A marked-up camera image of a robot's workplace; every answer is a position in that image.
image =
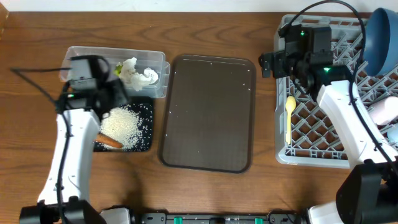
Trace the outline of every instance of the brown tray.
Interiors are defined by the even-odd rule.
[[[159,159],[167,166],[242,173],[252,160],[256,68],[239,58],[174,61]]]

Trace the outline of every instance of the wooden table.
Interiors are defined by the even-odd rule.
[[[257,68],[254,158],[246,173],[163,166],[157,150],[166,99],[158,99],[150,151],[94,154],[95,209],[124,204],[137,212],[267,213],[334,200],[348,170],[288,166],[275,159],[275,80],[261,77],[257,58],[273,50],[284,14],[10,13],[0,41],[0,223],[17,223],[21,207],[35,205],[57,137],[53,106],[9,67],[59,67],[73,45],[158,50],[168,62],[184,53],[241,57]],[[57,73],[29,76],[57,97],[62,86]]]

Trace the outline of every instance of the rice pile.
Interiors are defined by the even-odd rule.
[[[123,144],[123,149],[133,148],[142,139],[142,130],[138,127],[142,125],[143,119],[138,113],[129,111],[130,105],[115,108],[110,111],[110,115],[104,118],[101,123],[101,133]],[[109,145],[103,145],[107,149],[114,149]]]

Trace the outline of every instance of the blue bowl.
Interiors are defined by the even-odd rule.
[[[369,76],[384,75],[398,63],[398,14],[376,9],[366,25],[364,59]]]

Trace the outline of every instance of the white wall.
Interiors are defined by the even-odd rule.
[[[317,0],[0,0],[8,11],[297,12]],[[398,0],[346,0],[359,12],[398,11]],[[317,12],[348,12],[328,3]]]

